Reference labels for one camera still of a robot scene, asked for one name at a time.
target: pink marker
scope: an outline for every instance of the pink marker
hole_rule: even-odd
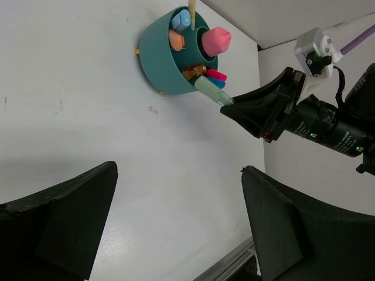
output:
[[[219,72],[219,71],[217,71],[216,69],[213,69],[213,68],[210,68],[210,69],[207,70],[206,76],[211,77],[211,78],[215,78],[215,79],[218,79],[218,80],[221,80],[221,81],[227,80],[227,76],[224,73],[221,73],[221,72]]]
[[[210,57],[224,53],[229,48],[232,35],[223,28],[214,28],[202,35],[203,49]]]

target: white wall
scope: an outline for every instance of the white wall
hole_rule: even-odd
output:
[[[375,12],[374,0],[202,0],[262,48]]]
[[[340,49],[375,23],[375,15],[324,31]],[[286,67],[301,70],[294,56],[295,42],[259,52],[261,85],[273,80]],[[371,63],[375,62],[375,35],[338,62],[346,75],[346,95]],[[338,76],[315,94],[335,104]],[[265,171],[275,179],[327,203],[375,215],[375,177],[358,174],[362,157],[349,158],[289,132],[265,145]]]

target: teal cylindrical container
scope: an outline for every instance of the teal cylindrical container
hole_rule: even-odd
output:
[[[202,35],[208,30],[205,26],[201,26],[193,31],[187,28],[187,30],[181,33],[185,38],[184,49],[179,52],[172,50],[172,56],[175,59],[178,69],[184,69],[201,63],[209,68],[217,67],[217,56],[209,57],[208,55],[203,55],[201,52],[203,48],[201,43]]]
[[[170,22],[182,9],[187,7],[176,8],[154,21],[145,29],[139,40],[139,59],[147,79],[158,91],[167,95],[180,95],[197,90],[181,75],[181,68],[176,65],[172,54],[176,52],[169,45]],[[209,29],[198,13],[195,17],[196,29],[201,26]],[[188,31],[191,30],[184,30],[183,33],[187,34]],[[217,70],[217,65],[217,58],[214,58],[208,67]]]

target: yellow pencil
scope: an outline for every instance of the yellow pencil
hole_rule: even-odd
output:
[[[190,13],[190,20],[192,25],[192,30],[195,29],[195,0],[189,0],[189,13]]]

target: blue marker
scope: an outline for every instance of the blue marker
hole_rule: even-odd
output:
[[[212,77],[207,77],[213,84],[217,85],[220,89],[225,87],[225,82],[223,80],[215,79]]]
[[[190,26],[190,13],[188,10],[182,10],[171,21],[172,29],[175,32],[181,33],[185,28]]]

